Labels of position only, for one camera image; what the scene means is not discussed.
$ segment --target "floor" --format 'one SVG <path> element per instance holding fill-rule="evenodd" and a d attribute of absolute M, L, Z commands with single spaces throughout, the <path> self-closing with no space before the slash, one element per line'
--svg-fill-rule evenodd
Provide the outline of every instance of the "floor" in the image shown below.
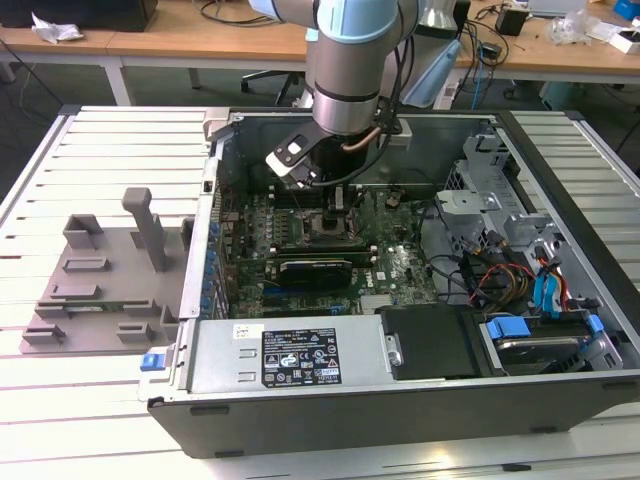
<path fill-rule="evenodd" d="M 58 111 L 57 103 L 42 86 L 27 74 L 25 68 L 13 65 L 16 81 L 0 84 L 0 199 L 2 199 L 31 153 L 38 146 L 51 120 Z M 71 65 L 37 65 L 35 73 L 67 104 L 114 105 L 109 84 L 99 67 Z M 248 72 L 201 70 L 203 87 L 190 88 L 184 69 L 130 68 L 127 80 L 137 104 L 144 105 L 233 105 L 270 106 L 283 78 L 262 79 L 252 84 L 249 94 L 240 92 L 240 76 Z M 539 97 L 540 85 L 518 85 L 513 99 L 506 99 L 507 81 L 495 81 L 487 91 L 480 108 L 490 110 L 544 110 Z M 292 87 L 284 104 L 300 95 L 302 87 Z M 469 109 L 473 93 L 462 92 L 454 104 Z M 581 112 L 601 137 L 614 149 L 640 115 L 640 87 L 616 91 L 601 85 L 574 89 L 572 102 L 565 109 Z M 629 139 L 621 157 L 634 170 L 640 167 L 640 129 Z"/>

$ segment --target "electronic component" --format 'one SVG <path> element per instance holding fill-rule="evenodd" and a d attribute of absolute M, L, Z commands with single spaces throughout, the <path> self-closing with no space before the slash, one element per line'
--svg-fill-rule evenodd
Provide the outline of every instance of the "electronic component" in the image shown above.
<path fill-rule="evenodd" d="M 531 12 L 519 8 L 502 8 L 496 20 L 496 31 L 501 35 L 517 37 Z"/>
<path fill-rule="evenodd" d="M 371 315 L 378 308 L 393 305 L 391 295 L 363 295 L 360 297 L 363 315 Z"/>
<path fill-rule="evenodd" d="M 480 56 L 485 60 L 497 61 L 502 53 L 502 47 L 495 43 L 482 42 L 478 45 Z"/>
<path fill-rule="evenodd" d="M 351 285 L 351 269 L 345 260 L 284 262 L 277 281 L 284 289 L 340 290 Z"/>

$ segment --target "motherboard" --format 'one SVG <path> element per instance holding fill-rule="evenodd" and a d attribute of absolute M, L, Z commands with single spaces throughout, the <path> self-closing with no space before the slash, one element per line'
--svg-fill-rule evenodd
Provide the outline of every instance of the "motherboard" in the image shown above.
<path fill-rule="evenodd" d="M 273 190 L 239 205 L 223 197 L 212 222 L 228 317 L 372 314 L 436 301 L 415 241 L 419 214 L 400 197 L 362 190 L 330 233 L 313 194 Z"/>

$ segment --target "black plastic cover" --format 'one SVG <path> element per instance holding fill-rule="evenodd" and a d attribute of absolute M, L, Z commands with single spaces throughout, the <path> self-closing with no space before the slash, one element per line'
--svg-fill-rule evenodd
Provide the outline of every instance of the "black plastic cover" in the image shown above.
<path fill-rule="evenodd" d="M 385 334 L 400 344 L 396 380 L 494 376 L 473 309 L 434 303 L 382 307 L 380 314 Z"/>

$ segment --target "blue latch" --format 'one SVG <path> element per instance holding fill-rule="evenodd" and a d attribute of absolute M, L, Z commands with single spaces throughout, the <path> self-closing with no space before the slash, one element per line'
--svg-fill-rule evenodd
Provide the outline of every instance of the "blue latch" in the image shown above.
<path fill-rule="evenodd" d="M 553 318 L 560 316 L 559 312 L 556 312 L 553 306 L 553 295 L 556 293 L 556 287 L 558 286 L 558 280 L 556 277 L 550 276 L 547 280 L 547 288 L 544 291 L 544 298 L 542 299 L 542 311 L 551 314 Z"/>
<path fill-rule="evenodd" d="M 533 304 L 553 318 L 560 317 L 553 305 L 553 296 L 558 287 L 558 280 L 553 275 L 539 275 L 533 288 Z"/>
<path fill-rule="evenodd" d="M 589 326 L 591 327 L 594 335 L 600 332 L 604 332 L 604 325 L 602 325 L 602 320 L 600 320 L 599 316 L 589 315 L 589 318 L 587 318 L 587 322 L 589 322 Z"/>
<path fill-rule="evenodd" d="M 145 353 L 140 362 L 141 372 L 164 370 L 164 353 Z"/>
<path fill-rule="evenodd" d="M 486 325 L 493 340 L 531 336 L 531 331 L 524 317 L 495 317 Z"/>

